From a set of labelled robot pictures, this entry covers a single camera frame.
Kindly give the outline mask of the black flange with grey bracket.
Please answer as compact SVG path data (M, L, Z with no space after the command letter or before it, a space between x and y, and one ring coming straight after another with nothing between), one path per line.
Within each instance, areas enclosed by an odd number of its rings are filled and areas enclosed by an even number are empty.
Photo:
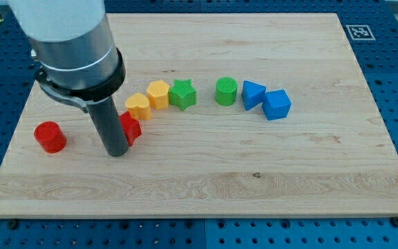
M35 80L48 97L62 104L77 107L87 113L88 105L96 104L113 95L125 80L124 60L120 50L116 48L116 51L119 59L116 69L108 79L95 86L85 89L66 89L52 81L43 67L35 73Z

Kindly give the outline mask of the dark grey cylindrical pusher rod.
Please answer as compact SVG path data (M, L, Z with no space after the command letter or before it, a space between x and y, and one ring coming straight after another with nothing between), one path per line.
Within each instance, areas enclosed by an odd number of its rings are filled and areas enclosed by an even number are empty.
M89 104L87 109L107 154L113 157L124 155L129 144L112 97Z

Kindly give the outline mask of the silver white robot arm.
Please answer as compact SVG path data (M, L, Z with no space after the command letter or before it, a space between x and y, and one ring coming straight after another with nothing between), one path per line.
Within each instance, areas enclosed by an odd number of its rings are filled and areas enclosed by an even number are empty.
M112 95L126 69L103 0L0 0L11 9L41 66L36 80L53 100L88 113L110 156L128 142Z

